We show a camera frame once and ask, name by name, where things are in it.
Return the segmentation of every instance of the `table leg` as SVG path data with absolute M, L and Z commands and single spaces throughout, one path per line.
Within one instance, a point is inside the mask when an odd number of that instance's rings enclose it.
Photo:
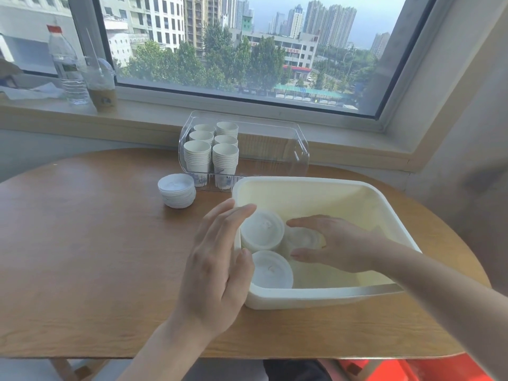
M 109 360 L 86 360 L 76 369 L 65 358 L 51 358 L 49 361 L 62 381 L 92 381 Z

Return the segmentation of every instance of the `hand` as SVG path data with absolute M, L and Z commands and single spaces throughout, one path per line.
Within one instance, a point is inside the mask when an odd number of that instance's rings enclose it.
M 255 205 L 234 205 L 235 201 L 228 199 L 203 218 L 169 320 L 170 329 L 191 332 L 205 346 L 233 324 L 254 273 L 247 249 L 238 254 L 230 269 L 238 227 L 256 210 Z
M 349 223 L 325 215 L 288 220 L 289 227 L 305 227 L 324 235 L 326 247 L 320 250 L 297 248 L 291 257 L 299 262 L 319 262 L 349 273 L 374 269 L 374 259 L 390 240 Z

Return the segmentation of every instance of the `red bottle cap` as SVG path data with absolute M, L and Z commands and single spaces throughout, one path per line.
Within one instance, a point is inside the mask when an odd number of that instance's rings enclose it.
M 62 28 L 60 28 L 58 25 L 46 25 L 48 27 L 48 31 L 51 33 L 61 33 Z

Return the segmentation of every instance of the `iced coffee cup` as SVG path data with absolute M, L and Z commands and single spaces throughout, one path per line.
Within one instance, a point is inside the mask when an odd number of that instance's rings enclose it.
M 101 58 L 85 57 L 79 66 L 88 94 L 98 112 L 114 112 L 118 105 L 115 71 Z

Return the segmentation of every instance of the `dark pants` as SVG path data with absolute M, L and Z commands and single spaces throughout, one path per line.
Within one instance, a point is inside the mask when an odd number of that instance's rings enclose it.
M 332 381 L 317 360 L 263 360 L 269 381 Z

